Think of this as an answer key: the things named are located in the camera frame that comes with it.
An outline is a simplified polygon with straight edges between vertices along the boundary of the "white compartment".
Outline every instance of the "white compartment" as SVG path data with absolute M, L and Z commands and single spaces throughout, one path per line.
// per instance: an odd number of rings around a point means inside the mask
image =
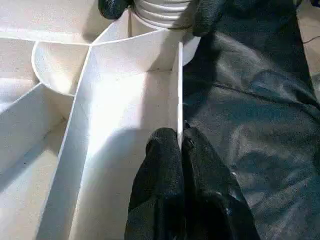
M 51 98 L 66 119 L 88 49 L 88 45 L 37 42 L 32 51 L 33 70 L 39 81 L 52 90 Z
M 38 82 L 31 65 L 34 44 L 0 38 L 0 113 Z
M 0 0 L 0 37 L 91 43 L 112 22 L 98 0 Z
M 123 239 L 150 134 L 182 133 L 182 44 L 168 31 L 92 46 L 37 239 Z
M 0 114 L 0 238 L 34 239 L 58 165 L 65 132 L 39 83 Z

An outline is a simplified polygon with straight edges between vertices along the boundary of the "black tarp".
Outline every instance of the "black tarp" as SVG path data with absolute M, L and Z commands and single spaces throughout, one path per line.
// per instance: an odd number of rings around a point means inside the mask
M 262 240 L 320 239 L 320 105 L 292 0 L 229 9 L 183 68 L 183 104 Z

